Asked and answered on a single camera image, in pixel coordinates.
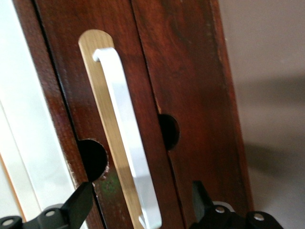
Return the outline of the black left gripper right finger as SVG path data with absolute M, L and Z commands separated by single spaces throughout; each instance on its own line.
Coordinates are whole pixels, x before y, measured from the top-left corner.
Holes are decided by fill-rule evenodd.
M 192 187 L 193 208 L 197 222 L 192 229 L 281 229 L 280 223 L 270 214 L 262 211 L 238 215 L 231 205 L 221 201 L 213 202 L 201 181 L 194 181 Z

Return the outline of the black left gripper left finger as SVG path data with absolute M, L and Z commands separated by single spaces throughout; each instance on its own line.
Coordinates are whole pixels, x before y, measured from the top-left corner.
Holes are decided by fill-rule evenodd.
M 23 222 L 19 216 L 0 219 L 2 229 L 79 229 L 93 206 L 92 184 L 83 182 L 61 207 L 51 207 Z

